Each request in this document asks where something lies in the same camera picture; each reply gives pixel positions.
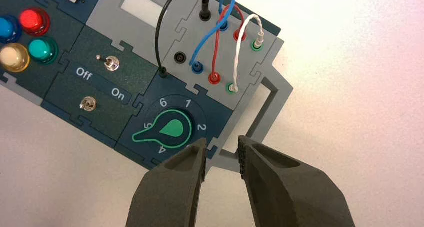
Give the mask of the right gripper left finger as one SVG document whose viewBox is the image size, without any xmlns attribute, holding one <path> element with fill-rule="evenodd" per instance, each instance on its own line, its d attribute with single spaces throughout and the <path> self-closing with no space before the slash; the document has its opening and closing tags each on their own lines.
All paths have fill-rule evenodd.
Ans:
<svg viewBox="0 0 424 227">
<path fill-rule="evenodd" d="M 206 176 L 207 140 L 200 138 L 142 178 L 126 226 L 193 227 Z"/>
</svg>

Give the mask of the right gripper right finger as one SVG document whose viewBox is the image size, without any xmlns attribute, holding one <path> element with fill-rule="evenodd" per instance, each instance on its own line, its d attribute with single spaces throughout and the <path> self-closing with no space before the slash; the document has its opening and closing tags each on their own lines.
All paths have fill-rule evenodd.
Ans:
<svg viewBox="0 0 424 227">
<path fill-rule="evenodd" d="M 322 170 L 247 136 L 238 162 L 257 227 L 353 227 L 342 191 Z"/>
</svg>

